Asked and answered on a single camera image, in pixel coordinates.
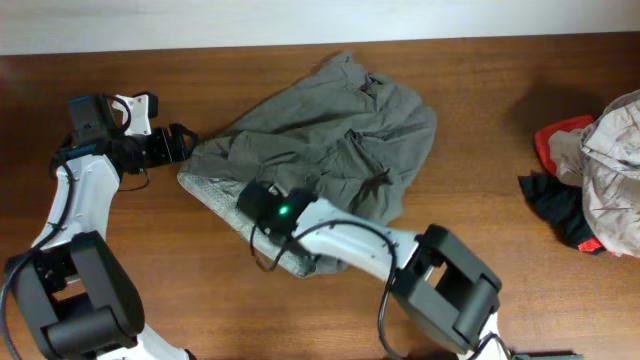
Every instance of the black cloth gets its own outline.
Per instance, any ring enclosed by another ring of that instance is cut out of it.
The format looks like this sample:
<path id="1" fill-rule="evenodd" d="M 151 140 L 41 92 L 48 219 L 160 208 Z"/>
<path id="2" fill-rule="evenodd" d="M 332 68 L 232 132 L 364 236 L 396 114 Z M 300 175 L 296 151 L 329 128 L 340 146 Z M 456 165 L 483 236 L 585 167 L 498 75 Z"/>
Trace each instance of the black cloth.
<path id="1" fill-rule="evenodd" d="M 520 189 L 527 202 L 543 220 L 556 229 L 564 243 L 572 248 L 594 235 L 582 207 L 582 189 L 561 183 L 555 176 L 531 174 L 518 177 Z M 590 254 L 604 252 L 601 248 Z"/>

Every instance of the gray cloth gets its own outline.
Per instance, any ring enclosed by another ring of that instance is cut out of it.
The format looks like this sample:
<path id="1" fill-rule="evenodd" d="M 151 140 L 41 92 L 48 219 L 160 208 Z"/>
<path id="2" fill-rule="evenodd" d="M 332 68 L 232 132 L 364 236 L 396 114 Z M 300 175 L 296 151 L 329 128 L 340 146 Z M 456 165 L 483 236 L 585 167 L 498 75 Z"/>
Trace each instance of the gray cloth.
<path id="1" fill-rule="evenodd" d="M 312 188 L 345 211 L 387 224 L 402 213 L 402 196 L 435 130 L 435 112 L 415 91 L 344 53 L 197 146 L 178 180 L 245 239 L 253 224 L 235 201 L 253 178 L 285 192 Z M 259 231 L 255 244 L 272 259 L 277 254 Z M 300 277 L 346 268 L 336 259 L 292 254 L 280 265 Z"/>

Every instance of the red cloth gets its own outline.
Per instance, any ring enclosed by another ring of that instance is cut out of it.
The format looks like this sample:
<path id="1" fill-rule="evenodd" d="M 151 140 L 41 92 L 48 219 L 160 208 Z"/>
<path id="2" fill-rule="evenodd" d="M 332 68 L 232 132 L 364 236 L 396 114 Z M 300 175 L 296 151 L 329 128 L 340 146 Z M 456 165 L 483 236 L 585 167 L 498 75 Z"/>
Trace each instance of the red cloth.
<path id="1" fill-rule="evenodd" d="M 542 166 L 553 176 L 556 176 L 557 166 L 556 163 L 551 160 L 551 149 L 549 148 L 549 138 L 551 138 L 553 134 L 558 131 L 570 132 L 575 129 L 584 129 L 591 124 L 593 124 L 593 117 L 591 117 L 591 115 L 584 115 L 549 125 L 538 131 L 535 136 L 535 146 Z M 578 250 L 582 252 L 590 253 L 601 249 L 604 249 L 604 246 L 595 236 L 578 245 Z"/>

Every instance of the wooden table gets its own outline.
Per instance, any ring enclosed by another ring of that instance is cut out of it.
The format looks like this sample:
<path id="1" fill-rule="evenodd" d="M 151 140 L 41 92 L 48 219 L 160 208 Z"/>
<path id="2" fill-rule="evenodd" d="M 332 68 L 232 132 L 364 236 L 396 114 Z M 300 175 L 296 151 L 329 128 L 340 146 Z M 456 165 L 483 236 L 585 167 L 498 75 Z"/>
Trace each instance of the wooden table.
<path id="1" fill-rule="evenodd" d="M 26 250 L 44 225 L 56 186 L 47 163 L 71 130 L 67 100 L 150 90 L 160 97 L 154 124 L 180 122 L 207 137 L 351 49 L 439 115 L 433 151 L 392 225 L 445 225 L 499 274 L 500 328 L 518 351 L 638 359 L 640 261 L 564 246 L 527 207 L 516 177 L 540 170 L 537 129 L 597 115 L 639 87 L 639 48 L 640 34 L 610 34 L 2 57 L 1 257 Z M 262 273 L 177 171 L 152 169 L 149 188 L 116 195 L 108 228 L 155 330 L 199 359 L 383 357 L 380 281 L 357 269 L 307 280 Z M 37 358 L 13 300 L 8 312 L 24 358 Z M 395 303 L 387 332 L 403 353 L 435 349 Z"/>

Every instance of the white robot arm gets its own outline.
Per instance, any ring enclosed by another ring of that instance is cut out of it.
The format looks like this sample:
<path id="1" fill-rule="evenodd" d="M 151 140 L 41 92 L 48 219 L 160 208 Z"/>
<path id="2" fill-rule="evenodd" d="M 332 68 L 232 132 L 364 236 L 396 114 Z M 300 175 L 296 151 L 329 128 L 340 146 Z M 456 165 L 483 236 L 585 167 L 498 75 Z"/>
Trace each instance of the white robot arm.
<path id="1" fill-rule="evenodd" d="M 436 225 L 425 233 L 386 228 L 304 189 L 285 197 L 280 190 L 270 191 L 272 188 L 261 184 L 249 183 L 237 206 L 282 247 L 280 254 L 332 256 L 386 281 L 378 330 L 393 358 L 402 357 L 384 337 L 389 293 L 429 337 L 460 359 L 510 360 L 496 337 L 502 284 L 451 232 Z M 446 271 L 432 287 L 427 279 L 443 264 Z"/>
<path id="2" fill-rule="evenodd" d="M 107 98 L 123 113 L 123 126 L 115 126 Z M 197 137 L 179 124 L 169 126 L 171 133 L 152 129 L 157 98 L 150 93 L 85 96 L 69 107 L 75 146 L 61 148 L 52 161 L 58 188 L 47 224 L 32 249 L 8 263 L 3 306 L 10 287 L 48 359 L 195 359 L 145 324 L 138 292 L 105 239 L 123 174 L 148 177 L 146 168 L 184 160 L 193 147 L 184 136 L 194 144 Z M 53 294 L 75 281 L 83 282 L 86 293 L 55 299 Z M 19 358 L 2 320 L 10 353 Z"/>

